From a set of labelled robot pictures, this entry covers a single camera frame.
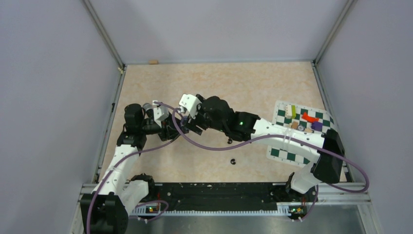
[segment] purple object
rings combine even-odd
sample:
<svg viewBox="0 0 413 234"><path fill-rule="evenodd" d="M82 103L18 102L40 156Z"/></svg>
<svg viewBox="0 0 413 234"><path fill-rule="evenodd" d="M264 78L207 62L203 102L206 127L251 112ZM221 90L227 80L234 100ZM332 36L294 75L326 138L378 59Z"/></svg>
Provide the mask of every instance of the purple object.
<svg viewBox="0 0 413 234"><path fill-rule="evenodd" d="M322 123L314 122L313 124L311 124L311 128L315 131L321 131L322 130Z"/></svg>

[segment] gray floor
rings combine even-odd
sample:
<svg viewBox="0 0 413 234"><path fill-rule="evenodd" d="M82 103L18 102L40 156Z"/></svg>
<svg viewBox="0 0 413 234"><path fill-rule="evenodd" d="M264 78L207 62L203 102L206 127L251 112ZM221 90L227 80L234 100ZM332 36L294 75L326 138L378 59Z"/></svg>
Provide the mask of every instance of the gray floor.
<svg viewBox="0 0 413 234"><path fill-rule="evenodd" d="M130 220L127 234L364 234L356 206L315 207L303 223L285 217L163 217Z"/></svg>

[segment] wooden block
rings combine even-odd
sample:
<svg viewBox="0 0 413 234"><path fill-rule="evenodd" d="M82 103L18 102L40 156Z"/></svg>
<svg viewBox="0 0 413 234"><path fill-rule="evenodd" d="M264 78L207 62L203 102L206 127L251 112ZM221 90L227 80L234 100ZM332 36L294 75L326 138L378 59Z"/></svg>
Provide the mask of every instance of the wooden block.
<svg viewBox="0 0 413 234"><path fill-rule="evenodd" d="M157 64L159 64L158 60L149 60L148 63L149 63L149 65L157 65Z"/></svg>
<svg viewBox="0 0 413 234"><path fill-rule="evenodd" d="M298 122L293 121L293 123L291 124L291 128L297 129L297 127L298 127Z"/></svg>

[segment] green square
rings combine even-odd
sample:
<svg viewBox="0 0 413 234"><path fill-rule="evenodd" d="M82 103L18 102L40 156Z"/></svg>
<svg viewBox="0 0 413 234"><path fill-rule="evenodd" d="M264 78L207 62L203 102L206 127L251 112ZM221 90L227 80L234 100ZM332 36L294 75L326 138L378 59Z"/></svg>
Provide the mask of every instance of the green square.
<svg viewBox="0 0 413 234"><path fill-rule="evenodd" d="M271 149L271 155L278 157L280 155L280 150Z"/></svg>
<svg viewBox="0 0 413 234"><path fill-rule="evenodd" d="M316 118L321 118L322 119L322 113L316 112Z"/></svg>
<svg viewBox="0 0 413 234"><path fill-rule="evenodd" d="M287 153L287 159L291 160L291 161L295 161L296 160L296 155L292 154L292 153Z"/></svg>
<svg viewBox="0 0 413 234"><path fill-rule="evenodd" d="M328 121L328 120L323 120L323 126L330 127L330 121Z"/></svg>
<svg viewBox="0 0 413 234"><path fill-rule="evenodd" d="M283 110L278 110L278 114L279 116L285 116L285 111Z"/></svg>
<svg viewBox="0 0 413 234"><path fill-rule="evenodd" d="M307 122L300 121L300 125L303 126L304 128L307 128Z"/></svg>
<svg viewBox="0 0 413 234"><path fill-rule="evenodd" d="M285 119L284 119L284 123L286 123L286 124L290 124L292 121L293 121L293 120L290 119L290 118L285 118Z"/></svg>

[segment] gray wall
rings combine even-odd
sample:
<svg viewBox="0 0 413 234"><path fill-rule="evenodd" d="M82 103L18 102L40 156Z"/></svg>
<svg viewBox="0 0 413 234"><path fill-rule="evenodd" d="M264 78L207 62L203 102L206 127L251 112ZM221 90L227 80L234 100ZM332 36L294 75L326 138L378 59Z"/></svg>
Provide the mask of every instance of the gray wall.
<svg viewBox="0 0 413 234"><path fill-rule="evenodd" d="M79 0L0 3L0 233L68 233L117 66Z"/></svg>
<svg viewBox="0 0 413 234"><path fill-rule="evenodd" d="M346 154L385 233L412 233L413 1L358 1L321 61Z"/></svg>
<svg viewBox="0 0 413 234"><path fill-rule="evenodd" d="M314 59L346 0L92 0L125 63Z"/></svg>

